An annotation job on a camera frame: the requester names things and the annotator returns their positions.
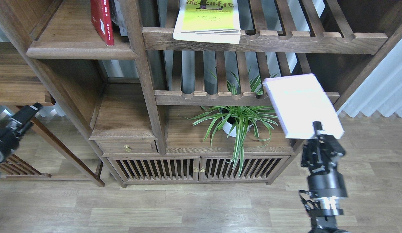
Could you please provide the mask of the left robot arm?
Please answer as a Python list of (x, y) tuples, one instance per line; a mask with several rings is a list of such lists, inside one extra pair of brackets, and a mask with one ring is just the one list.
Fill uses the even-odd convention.
[(19, 142), (24, 134), (34, 125), (31, 119), (43, 108), (40, 103), (25, 105), (13, 116), (5, 128), (0, 128), (0, 163), (13, 155), (19, 148)]

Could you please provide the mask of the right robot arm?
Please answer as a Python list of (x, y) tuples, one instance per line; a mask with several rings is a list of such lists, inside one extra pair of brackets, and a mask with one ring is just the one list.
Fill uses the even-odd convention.
[(314, 121), (315, 135), (303, 146), (301, 166), (309, 169), (309, 190), (299, 190), (309, 195), (301, 198), (311, 220), (312, 233), (344, 233), (338, 229), (336, 216), (343, 215), (340, 199), (347, 198), (342, 174), (337, 170), (338, 161), (345, 150), (332, 135), (323, 133), (321, 122)]

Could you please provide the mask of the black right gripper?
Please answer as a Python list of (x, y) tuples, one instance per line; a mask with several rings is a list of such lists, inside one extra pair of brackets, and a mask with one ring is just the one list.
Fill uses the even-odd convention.
[(313, 128), (316, 142), (304, 145), (301, 165), (310, 172), (307, 177), (310, 196), (347, 198), (343, 175), (337, 170), (338, 161), (346, 151), (334, 136), (323, 133), (320, 121), (314, 121)]

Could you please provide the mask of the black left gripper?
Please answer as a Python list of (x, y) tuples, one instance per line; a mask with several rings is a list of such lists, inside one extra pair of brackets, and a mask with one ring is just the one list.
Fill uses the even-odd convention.
[(33, 126), (30, 121), (43, 108), (40, 103), (25, 105), (10, 118), (6, 128), (0, 128), (0, 163), (19, 148), (23, 135)]

